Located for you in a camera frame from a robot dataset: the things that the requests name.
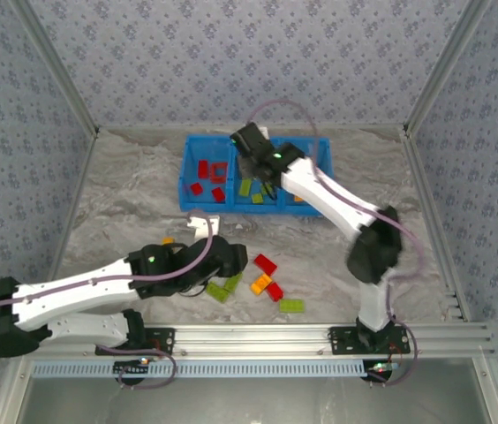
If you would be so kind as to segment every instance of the green lego brick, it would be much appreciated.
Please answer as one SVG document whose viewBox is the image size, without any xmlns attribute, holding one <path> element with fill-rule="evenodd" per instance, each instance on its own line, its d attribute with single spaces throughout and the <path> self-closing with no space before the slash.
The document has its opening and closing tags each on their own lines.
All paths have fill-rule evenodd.
<svg viewBox="0 0 498 424">
<path fill-rule="evenodd" d="M 278 307 L 284 314 L 301 314 L 304 312 L 304 301 L 301 299 L 280 299 Z"/>
<path fill-rule="evenodd" d="M 219 285 L 213 282 L 210 282 L 207 285 L 206 293 L 220 303 L 225 303 L 225 301 L 230 296 L 230 293 L 227 290 L 225 290 L 224 288 L 220 287 Z"/>
<path fill-rule="evenodd" d="M 261 204 L 263 202 L 263 195 L 261 193 L 255 193 L 253 196 L 251 196 L 251 200 L 255 204 Z"/>
<path fill-rule="evenodd" d="M 260 185 L 260 192 L 262 193 L 263 196 L 268 196 L 270 193 L 271 195 L 273 194 L 273 186 L 269 183 L 261 184 Z"/>
<path fill-rule="evenodd" d="M 239 195 L 243 197 L 249 197 L 251 192 L 251 184 L 253 181 L 250 178 L 244 178 L 241 180 L 241 186 L 239 187 Z"/>
<path fill-rule="evenodd" d="M 241 280 L 241 277 L 243 276 L 243 273 L 239 273 L 236 276 L 231 276 L 228 278 L 223 285 L 223 288 L 227 290 L 229 293 L 235 292 L 235 290 L 238 288 L 239 280 Z"/>
</svg>

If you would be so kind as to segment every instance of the wallpaper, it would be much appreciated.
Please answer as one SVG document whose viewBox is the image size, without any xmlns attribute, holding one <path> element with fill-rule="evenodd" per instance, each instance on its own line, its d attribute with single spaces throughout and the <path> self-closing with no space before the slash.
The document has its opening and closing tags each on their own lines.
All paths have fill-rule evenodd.
<svg viewBox="0 0 498 424">
<path fill-rule="evenodd" d="M 466 0 L 31 0 L 96 124 L 401 123 Z M 286 108 L 268 122 L 301 122 Z"/>
<path fill-rule="evenodd" d="M 0 0 L 0 277 L 46 277 L 86 150 L 87 136 Z"/>
<path fill-rule="evenodd" d="M 498 341 L 498 0 L 416 139 L 472 316 Z"/>
</svg>

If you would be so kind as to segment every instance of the blue patterned wallpaper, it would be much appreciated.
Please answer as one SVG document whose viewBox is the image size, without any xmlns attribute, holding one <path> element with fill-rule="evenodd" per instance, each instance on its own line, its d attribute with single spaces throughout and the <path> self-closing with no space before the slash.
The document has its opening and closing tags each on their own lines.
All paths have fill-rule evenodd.
<svg viewBox="0 0 498 424">
<path fill-rule="evenodd" d="M 498 341 L 498 0 L 416 139 L 473 318 Z"/>
<path fill-rule="evenodd" d="M 7 0 L 0 0 L 0 276 L 47 276 L 87 144 Z"/>
<path fill-rule="evenodd" d="M 96 124 L 405 121 L 467 0 L 31 0 Z M 282 123 L 284 108 L 263 117 Z M 288 122 L 301 122 L 298 115 Z"/>
</svg>

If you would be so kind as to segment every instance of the red lego brick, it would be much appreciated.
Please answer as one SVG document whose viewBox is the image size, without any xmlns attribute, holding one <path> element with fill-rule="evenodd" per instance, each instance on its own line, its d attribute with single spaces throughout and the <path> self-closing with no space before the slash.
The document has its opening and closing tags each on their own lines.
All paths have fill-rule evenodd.
<svg viewBox="0 0 498 424">
<path fill-rule="evenodd" d="M 204 191 L 204 189 L 202 188 L 202 186 L 200 185 L 200 183 L 190 184 L 190 189 L 192 190 L 192 193 L 195 196 L 201 195 L 202 192 Z"/>
<path fill-rule="evenodd" d="M 215 201 L 217 201 L 218 203 L 225 201 L 225 194 L 220 187 L 216 187 L 214 190 L 212 190 L 212 194 L 214 195 Z"/>
<path fill-rule="evenodd" d="M 227 178 L 228 173 L 228 163 L 227 162 L 216 162 L 210 165 L 210 181 L 214 184 L 223 184 Z"/>
<path fill-rule="evenodd" d="M 198 178 L 207 179 L 208 175 L 208 161 L 198 161 Z"/>
<path fill-rule="evenodd" d="M 267 286 L 267 294 L 273 300 L 273 302 L 278 302 L 284 297 L 284 291 L 280 286 L 273 282 Z"/>
<path fill-rule="evenodd" d="M 262 269 L 268 276 L 272 276 L 276 271 L 276 264 L 268 259 L 264 254 L 259 254 L 253 261 L 255 265 Z"/>
</svg>

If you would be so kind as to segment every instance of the blue plastic bin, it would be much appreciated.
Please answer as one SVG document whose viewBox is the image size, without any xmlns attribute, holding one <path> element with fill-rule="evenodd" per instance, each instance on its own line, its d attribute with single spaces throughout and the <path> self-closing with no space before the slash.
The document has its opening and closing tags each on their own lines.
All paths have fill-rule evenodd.
<svg viewBox="0 0 498 424">
<path fill-rule="evenodd" d="M 312 155 L 314 140 L 311 137 L 272 137 L 271 142 L 280 146 L 290 142 L 303 150 L 306 155 Z M 238 168 L 238 151 L 231 143 L 230 137 L 225 134 L 191 134 L 186 138 L 185 153 L 183 156 L 180 178 L 178 180 L 178 199 L 183 211 L 201 209 L 210 213 L 235 214 L 287 214 L 296 216 L 319 216 L 320 213 L 304 201 L 294 201 L 292 194 L 284 190 L 277 190 L 277 199 L 272 201 L 267 195 L 263 196 L 262 204 L 253 204 L 252 194 L 261 193 L 261 183 L 254 180 L 251 193 L 248 197 L 239 195 L 241 175 Z M 320 169 L 330 177 L 334 176 L 331 163 L 329 140 L 320 139 L 319 146 Z M 227 162 L 227 178 L 225 184 L 215 185 L 209 179 L 198 179 L 198 162 L 207 160 L 208 165 L 217 162 Z M 190 185 L 200 183 L 204 192 L 195 196 Z M 220 186 L 225 193 L 225 202 L 217 203 L 211 190 Z"/>
</svg>

